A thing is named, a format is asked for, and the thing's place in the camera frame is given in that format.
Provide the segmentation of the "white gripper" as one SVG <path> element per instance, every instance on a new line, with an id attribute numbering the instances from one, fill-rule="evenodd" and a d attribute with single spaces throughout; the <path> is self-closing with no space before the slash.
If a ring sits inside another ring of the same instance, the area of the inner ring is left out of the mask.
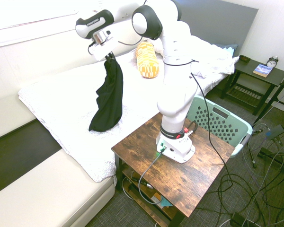
<path id="1" fill-rule="evenodd" d="M 103 43 L 92 43 L 89 45 L 89 53 L 94 56 L 96 61 L 101 61 L 109 53 L 111 53 L 118 45 L 118 41 L 114 38 L 108 38 Z"/>

